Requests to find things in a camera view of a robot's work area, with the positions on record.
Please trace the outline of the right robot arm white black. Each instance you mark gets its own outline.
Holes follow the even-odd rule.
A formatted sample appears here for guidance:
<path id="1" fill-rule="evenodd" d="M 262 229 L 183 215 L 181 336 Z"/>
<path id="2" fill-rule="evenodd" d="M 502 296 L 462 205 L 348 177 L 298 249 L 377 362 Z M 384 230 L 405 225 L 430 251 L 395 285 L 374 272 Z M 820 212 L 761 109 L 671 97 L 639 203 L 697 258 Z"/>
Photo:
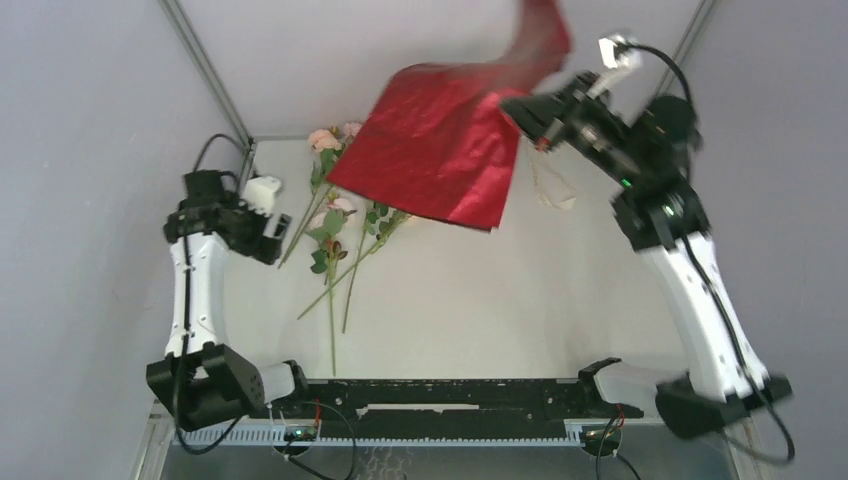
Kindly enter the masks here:
<path id="1" fill-rule="evenodd" d="M 614 219 L 658 282 L 687 367 L 675 374 L 615 357 L 594 362 L 580 371 L 579 406 L 592 416 L 632 407 L 682 440 L 724 435 L 758 410 L 774 415 L 792 388 L 751 347 L 721 278 L 691 182 L 702 142 L 691 92 L 657 95 L 628 123 L 609 110 L 605 83 L 605 75 L 583 72 L 557 91 L 510 97 L 500 108 L 539 151 L 569 145 L 619 185 Z"/>

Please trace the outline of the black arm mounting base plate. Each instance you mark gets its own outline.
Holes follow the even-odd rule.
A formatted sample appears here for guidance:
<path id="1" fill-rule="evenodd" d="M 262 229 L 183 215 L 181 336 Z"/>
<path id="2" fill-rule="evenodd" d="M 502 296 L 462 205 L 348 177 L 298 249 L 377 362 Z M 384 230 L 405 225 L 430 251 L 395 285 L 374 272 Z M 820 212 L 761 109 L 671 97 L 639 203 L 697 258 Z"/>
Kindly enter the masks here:
<path id="1" fill-rule="evenodd" d="M 563 425 L 601 423 L 623 415 L 642 419 L 643 410 L 601 400 L 592 388 L 573 379 L 506 380 L 312 380 L 309 401 L 294 406 L 277 400 L 252 418 L 314 419 L 333 433 L 370 435 L 470 436 L 493 438 L 506 434 L 528 437 L 553 434 Z"/>

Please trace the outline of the red wrapping paper sheet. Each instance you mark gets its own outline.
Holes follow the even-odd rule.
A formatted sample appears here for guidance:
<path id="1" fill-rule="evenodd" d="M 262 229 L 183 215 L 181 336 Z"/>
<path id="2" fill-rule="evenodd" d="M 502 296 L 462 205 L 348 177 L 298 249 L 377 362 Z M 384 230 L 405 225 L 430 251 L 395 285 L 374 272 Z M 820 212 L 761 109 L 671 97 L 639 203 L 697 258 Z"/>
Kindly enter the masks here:
<path id="1" fill-rule="evenodd" d="M 522 1 L 511 46 L 476 63 L 419 63 L 395 73 L 331 184 L 431 220 L 497 228 L 520 134 L 503 100 L 531 94 L 572 47 L 556 1 Z"/>

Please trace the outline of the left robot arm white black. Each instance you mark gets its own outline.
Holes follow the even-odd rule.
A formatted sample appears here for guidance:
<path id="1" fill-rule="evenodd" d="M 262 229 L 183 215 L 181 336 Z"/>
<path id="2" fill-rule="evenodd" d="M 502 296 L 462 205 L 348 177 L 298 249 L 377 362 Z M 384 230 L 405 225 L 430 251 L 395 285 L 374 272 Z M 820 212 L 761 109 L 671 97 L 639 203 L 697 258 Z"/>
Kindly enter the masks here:
<path id="1" fill-rule="evenodd" d="M 294 360 L 260 369 L 228 344 L 225 267 L 231 254 L 273 265 L 290 224 L 274 209 L 282 183 L 255 176 L 240 191 L 230 172 L 184 175 L 186 197 L 163 227 L 174 272 L 174 307 L 162 360 L 146 367 L 146 382 L 185 432 L 251 414 L 274 404 L 290 417 L 305 414 L 313 394 Z"/>

